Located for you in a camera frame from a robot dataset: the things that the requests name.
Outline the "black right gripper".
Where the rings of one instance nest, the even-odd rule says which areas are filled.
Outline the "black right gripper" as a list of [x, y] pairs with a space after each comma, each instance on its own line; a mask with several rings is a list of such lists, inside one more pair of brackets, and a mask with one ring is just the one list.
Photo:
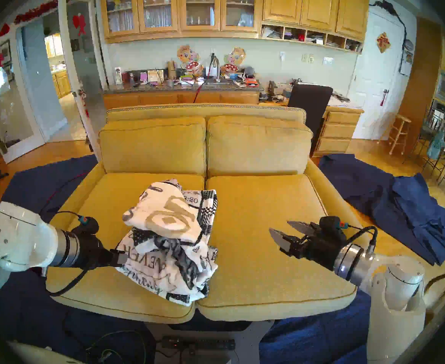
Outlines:
[[269, 233], [281, 252], [297, 259], [314, 261], [326, 269], [334, 268], [338, 254], [347, 242], [340, 226], [311, 226], [300, 221], [287, 223], [304, 236], [299, 239], [269, 228]]

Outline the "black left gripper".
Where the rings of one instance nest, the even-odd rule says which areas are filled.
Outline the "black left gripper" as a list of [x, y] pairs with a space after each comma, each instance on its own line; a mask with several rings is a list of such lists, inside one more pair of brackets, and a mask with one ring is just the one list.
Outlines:
[[76, 267], [83, 270], [112, 267], [120, 268], [129, 260], [128, 253], [124, 250], [104, 248], [95, 234], [85, 231], [76, 231], [79, 239], [79, 254]]

